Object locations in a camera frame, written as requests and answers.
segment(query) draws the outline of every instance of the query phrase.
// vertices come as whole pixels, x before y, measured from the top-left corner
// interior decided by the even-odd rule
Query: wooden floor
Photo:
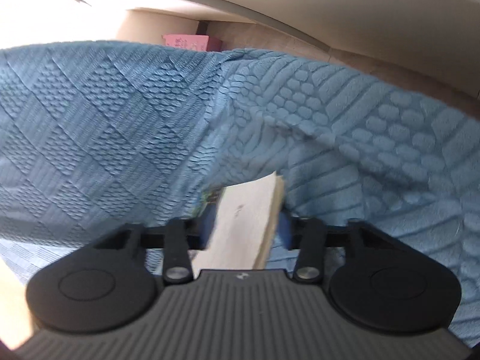
[[[302,40],[260,24],[211,21],[208,25],[207,35],[222,40],[223,50],[249,47],[275,50],[307,59],[350,66],[400,88],[442,100],[451,107],[480,119],[480,100],[428,76],[395,64],[337,49],[325,52]]]

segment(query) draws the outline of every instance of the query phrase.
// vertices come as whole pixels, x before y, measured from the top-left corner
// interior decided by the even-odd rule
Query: beige wall
[[[480,90],[480,0],[226,0],[330,47]]]
[[[198,21],[153,12],[128,11],[117,31],[120,41],[165,44],[163,35],[195,34]]]

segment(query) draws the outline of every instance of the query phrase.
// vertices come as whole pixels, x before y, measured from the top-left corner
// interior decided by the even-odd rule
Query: white wall
[[[237,21],[252,23],[246,18],[186,0],[84,0],[92,7],[124,10],[143,9],[193,20]]]
[[[477,96],[480,0],[227,0]]]
[[[198,21],[183,17],[74,0],[9,0],[0,10],[0,48],[83,40],[165,44],[162,35],[195,34],[197,27]]]

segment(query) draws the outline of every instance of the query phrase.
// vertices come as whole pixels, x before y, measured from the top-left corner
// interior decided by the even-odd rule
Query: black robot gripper
[[[440,263],[369,223],[345,227],[291,218],[289,249],[299,249],[291,280],[323,282],[327,247],[344,247],[345,264],[327,295],[353,323],[385,334],[409,335],[448,327],[460,303],[456,276]],[[194,280],[188,250],[206,242],[205,216],[165,226],[124,225],[40,270],[28,283],[27,303],[39,326],[94,334],[143,315],[166,286]],[[146,249],[163,248],[162,276],[144,266]]]

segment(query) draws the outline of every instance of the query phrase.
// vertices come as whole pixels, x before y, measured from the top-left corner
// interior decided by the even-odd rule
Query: blue cloth
[[[27,280],[124,222],[190,215],[276,170],[286,204],[365,218],[450,268],[451,329],[480,339],[480,124],[346,67],[280,52],[81,42],[0,52],[0,254]],[[292,269],[274,244],[268,267]]]

